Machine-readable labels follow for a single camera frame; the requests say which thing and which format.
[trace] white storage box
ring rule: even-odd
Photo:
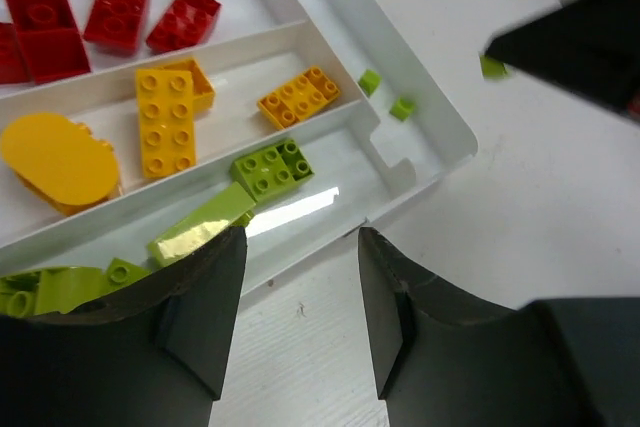
[[[0,166],[0,275],[53,265],[106,267],[113,257],[143,264],[145,245],[230,183],[242,154],[295,139],[314,178],[258,210],[247,229],[243,292],[272,279],[358,225],[392,210],[477,152],[469,127],[374,0],[218,0],[218,25],[206,45],[166,55],[143,46],[134,58],[87,44],[93,72],[43,86],[0,87],[0,128],[31,112],[53,111],[89,125],[111,142],[124,195],[64,218]],[[84,29],[93,0],[70,0]],[[151,0],[146,36],[171,0]],[[9,20],[4,5],[0,21]],[[134,72],[194,56],[216,89],[196,121],[197,166],[161,181],[141,175]],[[319,65],[342,90],[331,107],[275,131],[256,101]],[[365,69],[383,82],[367,99]],[[407,97],[414,115],[389,114]]]

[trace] white table surface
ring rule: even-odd
[[[378,227],[472,293],[640,292],[640,129],[523,74],[483,81],[490,35],[557,0],[378,0],[476,133],[476,159]],[[356,235],[243,299],[211,425],[385,426]]]

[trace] small green lego piece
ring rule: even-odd
[[[414,109],[415,109],[415,104],[413,102],[400,97],[393,104],[389,113],[393,115],[395,118],[404,122],[409,118],[411,114],[413,114]]]
[[[40,271],[34,315],[66,314],[85,302],[97,299],[104,272],[97,267],[52,268]]]
[[[161,267],[186,257],[249,212],[256,203],[234,182],[147,245]]]
[[[485,79],[498,80],[509,75],[507,68],[502,62],[498,62],[486,55],[480,56],[480,69]]]
[[[231,225],[235,227],[244,227],[246,229],[249,226],[249,222],[251,222],[251,219],[253,219],[254,217],[255,214],[253,213],[253,211],[249,210],[242,214],[240,218]]]
[[[111,261],[104,274],[102,295],[128,287],[150,273],[147,269],[116,257]]]
[[[376,72],[367,69],[358,80],[358,85],[367,94],[367,97],[371,97],[380,85],[380,80],[380,76]]]
[[[289,139],[237,159],[231,177],[263,205],[291,192],[313,177],[309,162]]]

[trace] yellow lego brick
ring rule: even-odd
[[[194,58],[160,66],[163,70],[184,70],[193,76],[193,112],[199,114],[213,106],[216,91]]]
[[[340,90],[313,66],[258,101],[258,108],[279,130],[320,112],[340,95]]]
[[[63,115],[41,112],[20,117],[2,133],[0,150],[20,181],[65,215],[120,192],[113,147],[91,137],[86,125]]]
[[[136,72],[140,152],[147,178],[167,177],[196,163],[190,72]]]

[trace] yellow rounded brick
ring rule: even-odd
[[[2,133],[4,161],[31,190],[64,213],[75,213],[118,190],[113,147],[84,124],[55,113],[19,118]]]

